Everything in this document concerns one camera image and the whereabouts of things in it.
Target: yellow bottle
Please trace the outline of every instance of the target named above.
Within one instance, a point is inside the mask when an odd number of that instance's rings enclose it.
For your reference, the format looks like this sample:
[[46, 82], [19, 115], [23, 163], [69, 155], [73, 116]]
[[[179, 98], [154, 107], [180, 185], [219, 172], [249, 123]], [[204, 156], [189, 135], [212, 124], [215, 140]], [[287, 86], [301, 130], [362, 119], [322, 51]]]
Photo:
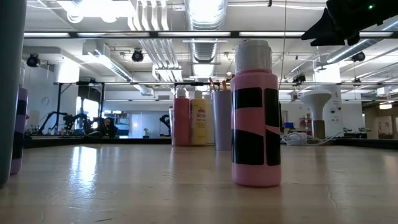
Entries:
[[194, 92], [191, 100], [191, 145], [206, 145], [206, 100], [202, 98], [201, 91]]

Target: paintbrush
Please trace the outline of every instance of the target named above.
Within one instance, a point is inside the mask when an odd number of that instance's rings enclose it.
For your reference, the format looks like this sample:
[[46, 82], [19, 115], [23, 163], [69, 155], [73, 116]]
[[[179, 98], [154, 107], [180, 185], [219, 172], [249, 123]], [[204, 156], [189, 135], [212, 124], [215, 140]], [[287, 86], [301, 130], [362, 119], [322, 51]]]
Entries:
[[217, 91], [216, 86], [214, 85], [213, 80], [211, 79], [211, 77], [209, 77], [209, 81], [210, 81], [214, 91]]
[[223, 84], [223, 90], [226, 90], [226, 81], [223, 80], [221, 83]]

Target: pink bottle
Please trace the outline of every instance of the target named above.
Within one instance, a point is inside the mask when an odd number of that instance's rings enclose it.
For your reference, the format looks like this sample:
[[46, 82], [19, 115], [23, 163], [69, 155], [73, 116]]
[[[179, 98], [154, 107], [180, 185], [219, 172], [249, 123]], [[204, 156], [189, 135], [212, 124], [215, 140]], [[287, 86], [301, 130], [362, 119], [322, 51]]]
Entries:
[[174, 99], [173, 136], [176, 146], [189, 146], [190, 138], [190, 103], [185, 96], [185, 90], [179, 89]]
[[236, 47], [232, 178], [240, 185], [272, 187], [281, 182], [278, 78], [271, 72], [271, 53], [265, 40]]

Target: table surface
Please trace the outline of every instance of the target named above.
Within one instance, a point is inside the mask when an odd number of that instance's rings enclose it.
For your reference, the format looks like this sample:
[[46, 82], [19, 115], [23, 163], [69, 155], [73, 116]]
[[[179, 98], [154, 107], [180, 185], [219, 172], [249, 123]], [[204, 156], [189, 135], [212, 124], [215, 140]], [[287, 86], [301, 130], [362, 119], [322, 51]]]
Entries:
[[26, 149], [0, 223], [398, 223], [398, 152], [282, 147], [282, 184], [261, 189], [213, 147]]

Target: black tape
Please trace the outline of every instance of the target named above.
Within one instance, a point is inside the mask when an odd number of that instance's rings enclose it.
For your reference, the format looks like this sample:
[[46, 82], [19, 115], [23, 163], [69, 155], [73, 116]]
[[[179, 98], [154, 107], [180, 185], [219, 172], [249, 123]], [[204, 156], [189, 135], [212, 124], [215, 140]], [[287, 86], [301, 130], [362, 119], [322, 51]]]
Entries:
[[18, 100], [17, 104], [17, 115], [26, 115], [27, 103], [25, 100]]
[[22, 158], [24, 148], [24, 134], [14, 131], [14, 144], [12, 145], [12, 159]]
[[265, 89], [264, 96], [266, 125], [279, 127], [278, 90]]
[[262, 107], [261, 88], [244, 88], [233, 91], [232, 104], [234, 110], [240, 108]]
[[266, 130], [267, 165], [280, 165], [280, 136]]
[[263, 165], [264, 138], [258, 134], [233, 130], [232, 161], [236, 164]]

